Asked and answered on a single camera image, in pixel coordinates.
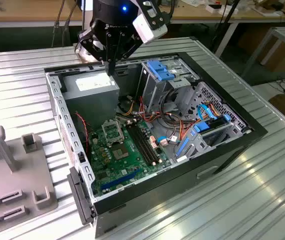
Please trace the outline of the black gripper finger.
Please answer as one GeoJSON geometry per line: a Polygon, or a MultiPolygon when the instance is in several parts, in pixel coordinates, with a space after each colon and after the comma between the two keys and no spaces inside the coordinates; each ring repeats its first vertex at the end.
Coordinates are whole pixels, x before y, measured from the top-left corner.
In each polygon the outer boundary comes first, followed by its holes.
{"type": "Polygon", "coordinates": [[[108,58],[108,29],[91,29],[83,32],[79,39],[81,46],[96,60],[104,63],[107,75],[110,75],[110,61],[108,58]]]}
{"type": "Polygon", "coordinates": [[[127,59],[141,44],[142,41],[136,33],[132,35],[121,33],[116,44],[114,56],[110,61],[110,75],[115,71],[116,62],[127,59]]]}

